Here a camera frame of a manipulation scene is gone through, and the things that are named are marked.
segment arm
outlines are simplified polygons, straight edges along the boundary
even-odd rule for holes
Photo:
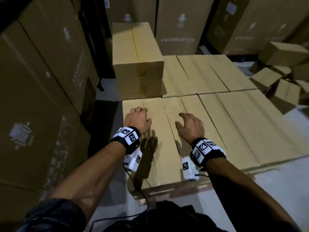
[[[196,138],[205,137],[204,125],[192,114],[179,114],[184,126],[176,122],[179,135],[191,145]],[[266,191],[225,158],[206,163],[206,170],[222,206],[237,231],[285,229],[297,231],[289,214]]]
[[[147,120],[147,109],[131,109],[125,117],[125,126],[136,127],[141,135],[147,132],[151,126],[151,119]],[[126,149],[121,143],[111,142],[61,182],[51,198],[69,199],[76,203],[88,223],[125,154]]]

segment hand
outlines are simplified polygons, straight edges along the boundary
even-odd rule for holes
[[[203,122],[192,114],[179,113],[184,120],[184,126],[178,121],[175,122],[179,136],[187,143],[191,143],[197,138],[205,137]]]
[[[132,108],[125,117],[125,126],[133,126],[139,130],[141,136],[146,133],[151,126],[151,119],[147,119],[147,108]]]

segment floor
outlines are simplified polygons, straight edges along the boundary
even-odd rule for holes
[[[248,68],[253,62],[235,63],[247,76],[252,76]],[[103,79],[105,91],[97,90],[98,101],[120,101],[115,79]],[[302,107],[290,111],[285,116],[306,140],[309,140],[309,118],[301,112]],[[114,123],[109,129],[114,134],[122,125],[122,103],[114,105]],[[303,231],[309,231],[309,157],[280,166],[279,169],[256,176],[255,182],[274,197],[291,215]],[[140,213],[146,206],[139,206],[126,188],[125,172],[120,167],[110,183],[100,205],[85,229],[88,232],[94,220],[122,217]],[[207,214],[221,229],[235,231],[214,190],[171,199],[179,206],[193,205],[198,213]],[[101,232],[116,220],[96,222],[92,231]]]

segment wristband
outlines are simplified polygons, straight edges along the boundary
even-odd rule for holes
[[[111,142],[117,141],[126,148],[126,155],[131,155],[139,147],[139,138],[141,134],[135,127],[123,127],[118,129]]]
[[[193,151],[190,157],[198,167],[204,167],[210,159],[220,158],[225,156],[224,150],[206,138],[197,138],[192,144]]]

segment wire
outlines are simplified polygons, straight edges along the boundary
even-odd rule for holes
[[[207,175],[203,175],[203,174],[195,174],[196,176],[204,176],[204,177],[208,177],[209,178],[209,176],[207,176]]]
[[[128,173],[128,171],[127,171],[127,170],[126,170],[126,168],[125,168],[125,164],[126,164],[126,165],[128,165],[127,163],[122,163],[122,166],[123,166],[123,168],[125,169],[126,173],[129,175],[130,179],[133,181],[132,176]],[[132,216],[115,217],[115,218],[111,217],[111,218],[103,218],[103,219],[95,220],[95,221],[93,221],[93,222],[92,222],[89,232],[91,232],[91,231],[92,231],[93,224],[94,224],[95,222],[106,221],[106,220],[112,220],[112,219],[124,219],[124,218],[131,218],[131,217],[139,216],[139,215],[141,215],[141,214],[143,214],[143,213],[147,212],[147,211],[148,211],[148,209],[149,209],[149,203],[148,203],[148,200],[147,200],[146,196],[143,194],[143,192],[142,192],[141,190],[139,190],[139,191],[141,192],[141,194],[143,195],[143,197],[145,198],[146,203],[147,203],[147,208],[146,208],[146,210],[145,210],[145,211],[143,211],[143,212],[141,212],[141,213],[138,213],[138,214],[135,214],[135,215],[132,215]]]

